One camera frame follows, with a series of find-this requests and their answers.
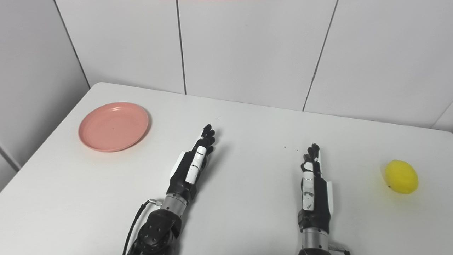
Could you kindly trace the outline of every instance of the tile grout line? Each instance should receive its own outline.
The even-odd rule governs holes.
[[[64,30],[66,31],[66,35],[69,39],[69,42],[71,43],[72,50],[74,51],[74,54],[77,58],[77,62],[79,63],[80,70],[82,70],[83,77],[85,77],[85,81],[87,82],[88,89],[91,89],[90,84],[88,83],[87,75],[85,74],[85,71],[83,70],[82,63],[80,63],[79,56],[77,55],[76,48],[74,48],[74,44],[72,43],[71,36],[69,35],[69,32],[67,31],[66,24],[64,23],[63,16],[61,15],[60,9],[58,8],[57,1],[53,0],[53,3],[55,4],[55,8],[57,8],[58,15],[60,16],[60,20],[63,24]]]
[[[0,146],[0,155],[14,169],[14,171],[19,172],[19,170],[21,169],[20,164],[13,157],[10,157],[1,146]]]
[[[305,111],[305,106],[307,105],[308,96],[310,95],[311,87],[313,86],[313,81],[314,81],[314,78],[315,78],[316,73],[318,71],[319,61],[321,60],[321,56],[322,56],[323,51],[324,51],[324,46],[326,45],[327,36],[329,35],[330,26],[332,25],[333,17],[335,16],[335,11],[337,10],[338,1],[339,0],[337,0],[335,2],[335,7],[333,8],[332,17],[330,18],[329,26],[327,27],[326,36],[324,37],[323,46],[321,47],[321,52],[319,52],[318,62],[316,63],[316,67],[314,69],[313,77],[312,77],[312,80],[311,80],[311,83],[310,83],[310,87],[308,88],[307,97],[305,98],[304,107],[302,108],[302,111]]]
[[[453,105],[453,101],[447,106],[447,108],[445,108],[445,110],[440,114],[439,118],[436,119],[436,121],[431,125],[430,128],[433,128],[436,123],[440,120],[440,118],[442,118],[443,114],[448,110],[448,108],[450,108],[450,106]]]
[[[181,21],[179,19],[179,3],[178,3],[178,0],[176,0],[176,15],[178,16],[179,46],[181,48],[181,62],[183,64],[184,94],[187,95],[186,72],[185,72],[185,69],[184,69],[183,37],[181,36]]]

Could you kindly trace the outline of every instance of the pink plate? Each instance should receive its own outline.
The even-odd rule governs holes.
[[[142,107],[128,102],[109,103],[82,120],[79,138],[93,150],[116,152],[139,141],[148,124],[148,114]]]

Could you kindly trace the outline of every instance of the robotic arm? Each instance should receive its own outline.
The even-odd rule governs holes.
[[[326,182],[321,172],[321,152],[314,143],[304,155],[300,166],[302,178],[302,209],[298,214],[302,232],[302,250],[299,255],[330,255],[329,250],[351,253],[342,247],[329,245],[329,223],[333,213],[332,183]]]
[[[172,170],[170,185],[164,201],[150,199],[140,207],[130,228],[123,250],[126,254],[130,235],[142,211],[149,203],[160,206],[151,212],[140,228],[128,255],[171,255],[173,245],[181,233],[181,216],[197,194],[197,181],[208,155],[214,150],[215,131],[208,124],[191,151],[182,152]]]

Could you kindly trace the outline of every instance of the yellow lemon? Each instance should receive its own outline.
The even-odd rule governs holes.
[[[413,167],[401,160],[392,160],[387,164],[384,179],[389,188],[402,194],[410,194],[419,186]]]

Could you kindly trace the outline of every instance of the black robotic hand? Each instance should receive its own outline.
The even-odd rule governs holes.
[[[321,169],[321,150],[314,143],[304,155],[300,166],[304,172],[301,181],[302,209],[298,214],[302,232],[302,250],[299,255],[330,255],[331,250],[350,255],[342,247],[329,245],[329,224],[333,213],[332,185],[324,180]]]
[[[149,214],[128,255],[171,255],[174,241],[181,233],[181,216],[196,196],[196,184],[206,166],[207,157],[214,151],[214,134],[215,131],[208,124],[192,150],[181,153],[172,171],[174,173],[170,178],[167,196],[162,203],[150,199],[141,206],[126,239],[123,255],[134,225],[148,203],[159,205],[160,209]]]

